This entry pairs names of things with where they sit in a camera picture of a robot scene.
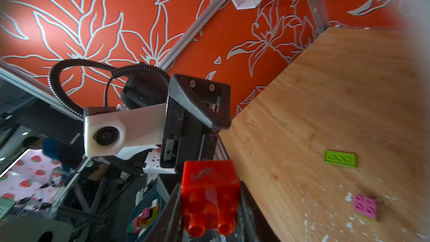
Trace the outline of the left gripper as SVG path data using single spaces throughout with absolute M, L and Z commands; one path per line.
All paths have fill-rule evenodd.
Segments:
M 231 126 L 231 86 L 173 75 L 170 80 L 160 167 L 181 172 L 186 161 L 210 160 L 217 134 Z

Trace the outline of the pink lego brick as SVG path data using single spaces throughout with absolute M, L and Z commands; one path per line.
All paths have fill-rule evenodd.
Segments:
M 354 212 L 363 217 L 377 221 L 377 200 L 371 197 L 355 194 L 353 196 Z

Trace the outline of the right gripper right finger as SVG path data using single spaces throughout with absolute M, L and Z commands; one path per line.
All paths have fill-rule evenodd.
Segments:
M 238 223 L 240 242 L 280 242 L 243 181 L 240 182 Z

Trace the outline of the red lego brick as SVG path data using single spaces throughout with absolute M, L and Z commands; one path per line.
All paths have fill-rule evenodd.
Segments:
M 208 230 L 231 235 L 237 226 L 240 180 L 232 160 L 187 161 L 181 182 L 184 229 L 192 237 Z

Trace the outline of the long green lego plate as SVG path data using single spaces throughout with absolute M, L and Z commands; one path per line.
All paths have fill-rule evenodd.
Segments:
M 324 162 L 333 165 L 355 168 L 357 166 L 356 155 L 354 153 L 325 151 Z

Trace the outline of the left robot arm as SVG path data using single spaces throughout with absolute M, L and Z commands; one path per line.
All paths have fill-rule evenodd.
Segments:
M 201 78 L 132 75 L 122 91 L 126 107 L 165 104 L 161 151 L 147 154 L 147 173 L 181 172 L 186 161 L 213 160 L 218 132 L 231 125 L 231 87 Z

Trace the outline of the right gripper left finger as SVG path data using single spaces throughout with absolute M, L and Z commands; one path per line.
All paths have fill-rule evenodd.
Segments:
M 143 242 L 182 242 L 183 240 L 183 203 L 181 184 L 178 183 L 162 213 L 157 217 L 149 234 Z

